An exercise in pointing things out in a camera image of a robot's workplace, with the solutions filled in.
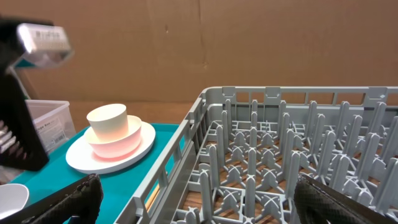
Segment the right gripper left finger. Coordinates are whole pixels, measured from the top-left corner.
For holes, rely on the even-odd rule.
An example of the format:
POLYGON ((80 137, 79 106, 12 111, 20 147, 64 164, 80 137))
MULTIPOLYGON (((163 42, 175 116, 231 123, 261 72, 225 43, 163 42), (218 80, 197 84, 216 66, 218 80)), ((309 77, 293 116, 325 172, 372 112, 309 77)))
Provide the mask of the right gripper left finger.
POLYGON ((1 224, 95 223, 104 197, 98 174, 89 174, 1 220, 1 224))

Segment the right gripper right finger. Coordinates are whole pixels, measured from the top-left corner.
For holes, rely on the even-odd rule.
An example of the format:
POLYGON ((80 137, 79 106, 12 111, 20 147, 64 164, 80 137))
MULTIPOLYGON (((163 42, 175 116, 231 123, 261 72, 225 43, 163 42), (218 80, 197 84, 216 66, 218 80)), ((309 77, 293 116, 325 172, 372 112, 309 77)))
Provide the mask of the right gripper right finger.
POLYGON ((299 175, 294 204, 301 223, 397 224, 307 175, 299 175))

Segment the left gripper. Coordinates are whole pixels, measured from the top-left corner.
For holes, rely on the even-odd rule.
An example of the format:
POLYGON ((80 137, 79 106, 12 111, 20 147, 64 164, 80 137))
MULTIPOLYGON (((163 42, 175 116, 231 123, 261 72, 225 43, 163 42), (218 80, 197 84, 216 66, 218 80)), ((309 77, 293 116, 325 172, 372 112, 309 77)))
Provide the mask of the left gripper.
POLYGON ((4 75, 23 53, 17 37, 19 24, 53 26, 50 20, 1 17, 1 165, 38 171, 49 158, 32 122, 25 96, 12 75, 4 75))

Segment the grey bowl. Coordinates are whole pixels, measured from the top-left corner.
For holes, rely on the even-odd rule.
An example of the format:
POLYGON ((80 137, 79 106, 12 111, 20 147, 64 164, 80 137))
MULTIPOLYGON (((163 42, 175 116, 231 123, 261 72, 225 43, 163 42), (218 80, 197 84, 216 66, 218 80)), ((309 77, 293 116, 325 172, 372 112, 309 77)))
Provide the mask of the grey bowl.
POLYGON ((28 204, 29 196, 29 189, 25 185, 1 185, 1 219, 22 210, 28 204))

